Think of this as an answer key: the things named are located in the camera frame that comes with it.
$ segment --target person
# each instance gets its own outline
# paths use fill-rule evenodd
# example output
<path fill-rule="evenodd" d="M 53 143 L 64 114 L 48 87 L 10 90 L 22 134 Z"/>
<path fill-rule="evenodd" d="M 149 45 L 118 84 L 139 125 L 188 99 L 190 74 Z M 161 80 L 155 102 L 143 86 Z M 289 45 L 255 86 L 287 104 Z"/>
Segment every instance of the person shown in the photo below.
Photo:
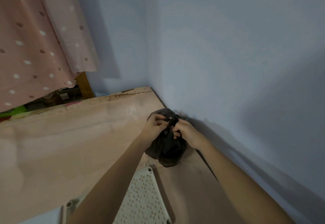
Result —
<path fill-rule="evenodd" d="M 163 115 L 153 114 L 140 135 L 103 175 L 67 224 L 112 223 L 140 162 L 152 141 L 167 127 Z M 174 137 L 182 137 L 203 154 L 230 202 L 246 223 L 294 223 L 287 213 L 243 170 L 223 155 L 189 122 L 179 119 Z"/>

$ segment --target blue wall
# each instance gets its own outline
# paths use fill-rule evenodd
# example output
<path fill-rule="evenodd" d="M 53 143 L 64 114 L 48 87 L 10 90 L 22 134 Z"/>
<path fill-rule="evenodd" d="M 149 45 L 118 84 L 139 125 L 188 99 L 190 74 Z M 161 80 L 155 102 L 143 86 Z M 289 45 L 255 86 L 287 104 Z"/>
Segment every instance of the blue wall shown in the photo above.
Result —
<path fill-rule="evenodd" d="M 100 68 L 88 72 L 97 96 L 148 85 L 145 0 L 79 0 Z"/>
<path fill-rule="evenodd" d="M 146 2 L 162 101 L 297 222 L 324 223 L 325 0 Z"/>

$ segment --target person's left hand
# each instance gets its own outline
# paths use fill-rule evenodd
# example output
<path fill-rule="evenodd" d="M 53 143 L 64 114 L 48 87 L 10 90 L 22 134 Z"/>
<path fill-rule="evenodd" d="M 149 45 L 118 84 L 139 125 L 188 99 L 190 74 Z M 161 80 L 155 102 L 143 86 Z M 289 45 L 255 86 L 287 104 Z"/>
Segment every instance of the person's left hand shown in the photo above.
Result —
<path fill-rule="evenodd" d="M 152 141 L 154 141 L 158 135 L 167 128 L 168 122 L 161 119 L 166 119 L 166 117 L 163 115 L 152 114 L 139 135 L 141 140 L 148 144 L 148 147 Z"/>

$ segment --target plastic bag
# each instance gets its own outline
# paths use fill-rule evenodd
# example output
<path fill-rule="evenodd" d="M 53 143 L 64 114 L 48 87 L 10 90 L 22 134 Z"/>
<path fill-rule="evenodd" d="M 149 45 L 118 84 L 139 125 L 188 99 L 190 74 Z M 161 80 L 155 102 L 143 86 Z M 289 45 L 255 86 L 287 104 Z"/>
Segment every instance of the plastic bag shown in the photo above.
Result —
<path fill-rule="evenodd" d="M 158 159 L 159 163 L 164 167 L 173 167 L 179 163 L 187 147 L 187 143 L 182 136 L 174 139 L 173 131 L 171 129 L 171 126 L 175 126 L 178 122 L 180 116 L 167 108 L 152 112 L 148 119 L 152 114 L 165 116 L 166 119 L 164 120 L 168 121 L 169 124 L 167 128 L 151 143 L 150 147 L 145 150 L 145 153 L 153 159 Z"/>

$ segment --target person's right hand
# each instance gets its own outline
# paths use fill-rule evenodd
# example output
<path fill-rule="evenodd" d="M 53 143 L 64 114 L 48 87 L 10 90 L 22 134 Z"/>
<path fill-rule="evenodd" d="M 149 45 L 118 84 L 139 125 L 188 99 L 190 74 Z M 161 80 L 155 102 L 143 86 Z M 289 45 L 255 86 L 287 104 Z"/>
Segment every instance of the person's right hand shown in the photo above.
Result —
<path fill-rule="evenodd" d="M 188 121 L 178 119 L 178 123 L 173 127 L 174 139 L 181 136 L 177 131 L 180 131 L 182 138 L 195 149 L 200 150 L 202 145 L 208 142 L 208 139 L 202 133 L 198 132 Z"/>

